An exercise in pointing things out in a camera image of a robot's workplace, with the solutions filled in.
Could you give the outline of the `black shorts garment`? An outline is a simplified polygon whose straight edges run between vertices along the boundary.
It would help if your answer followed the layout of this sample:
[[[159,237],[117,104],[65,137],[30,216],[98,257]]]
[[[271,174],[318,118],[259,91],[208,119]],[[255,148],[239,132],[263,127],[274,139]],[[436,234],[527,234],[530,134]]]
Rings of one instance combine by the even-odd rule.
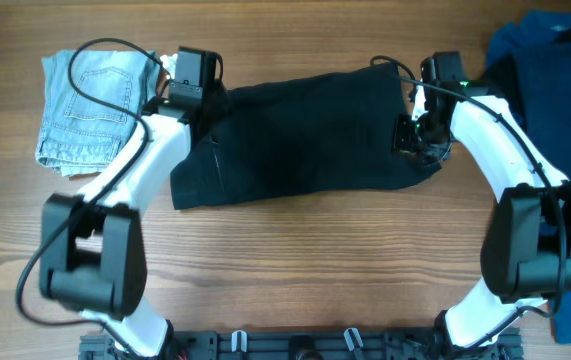
[[[393,149],[406,112],[392,64],[236,88],[171,173],[177,210],[327,190],[399,190],[440,170]]]

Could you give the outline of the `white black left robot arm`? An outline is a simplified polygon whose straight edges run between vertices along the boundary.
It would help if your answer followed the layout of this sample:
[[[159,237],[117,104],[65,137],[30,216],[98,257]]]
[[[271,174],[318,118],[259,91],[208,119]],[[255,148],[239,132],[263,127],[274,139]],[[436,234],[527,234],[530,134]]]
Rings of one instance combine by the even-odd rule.
[[[147,264],[141,218],[192,147],[194,109],[148,104],[130,141],[76,195],[54,194],[42,211],[41,294],[101,335],[85,336],[82,359],[173,359],[171,323],[144,296]]]

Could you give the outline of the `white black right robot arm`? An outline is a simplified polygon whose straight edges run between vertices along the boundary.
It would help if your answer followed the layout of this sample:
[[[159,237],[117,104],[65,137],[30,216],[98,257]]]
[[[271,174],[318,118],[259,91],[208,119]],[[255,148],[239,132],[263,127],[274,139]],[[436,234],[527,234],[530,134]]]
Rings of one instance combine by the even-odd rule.
[[[478,354],[528,313],[554,318],[571,291],[571,180],[535,147],[506,100],[472,82],[416,82],[396,150],[420,160],[458,142],[489,183],[496,208],[481,252],[482,276],[441,313],[434,349]]]

